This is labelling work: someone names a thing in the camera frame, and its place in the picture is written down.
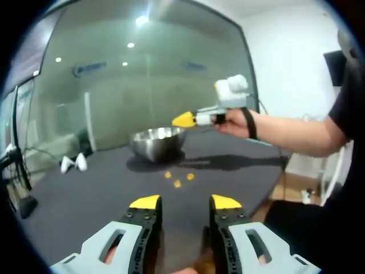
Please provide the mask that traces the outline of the person's right hand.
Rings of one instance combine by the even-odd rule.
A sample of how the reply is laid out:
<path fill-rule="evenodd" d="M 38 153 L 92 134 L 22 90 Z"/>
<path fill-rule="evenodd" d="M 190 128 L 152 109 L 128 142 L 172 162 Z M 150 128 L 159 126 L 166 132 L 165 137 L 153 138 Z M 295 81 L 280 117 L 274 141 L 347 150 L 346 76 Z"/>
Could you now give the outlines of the person's right hand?
<path fill-rule="evenodd" d="M 231 134 L 239 138 L 248 138 L 250 136 L 244 114 L 240 109 L 229 109 L 225 113 L 225 121 L 221 124 L 216 122 L 217 116 L 212 115 L 212 122 L 217 131 L 223 134 Z"/>

